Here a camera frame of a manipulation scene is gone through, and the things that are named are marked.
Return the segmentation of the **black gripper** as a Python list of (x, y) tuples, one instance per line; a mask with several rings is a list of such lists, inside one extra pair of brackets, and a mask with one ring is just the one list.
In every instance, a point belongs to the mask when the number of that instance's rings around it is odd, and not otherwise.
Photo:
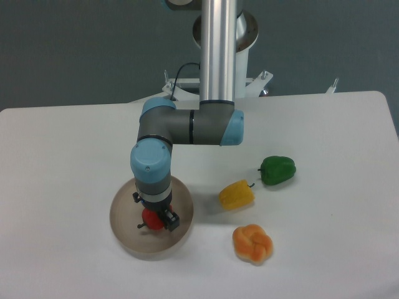
[(140, 203), (151, 211), (160, 212), (160, 219), (168, 231), (174, 231), (180, 226), (180, 217), (170, 208), (172, 200), (171, 186), (160, 194), (146, 194), (137, 189), (137, 192), (134, 192), (132, 196), (136, 203)]

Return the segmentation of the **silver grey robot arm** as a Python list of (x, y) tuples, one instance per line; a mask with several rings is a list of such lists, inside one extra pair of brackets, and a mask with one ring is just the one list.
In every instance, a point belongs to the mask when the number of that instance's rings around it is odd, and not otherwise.
[(234, 146), (243, 141), (244, 114), (234, 107), (238, 3), (203, 1), (201, 8), (199, 108), (179, 110), (161, 97), (147, 100), (130, 154), (134, 201), (155, 212), (169, 231), (180, 224), (170, 208), (173, 145)]

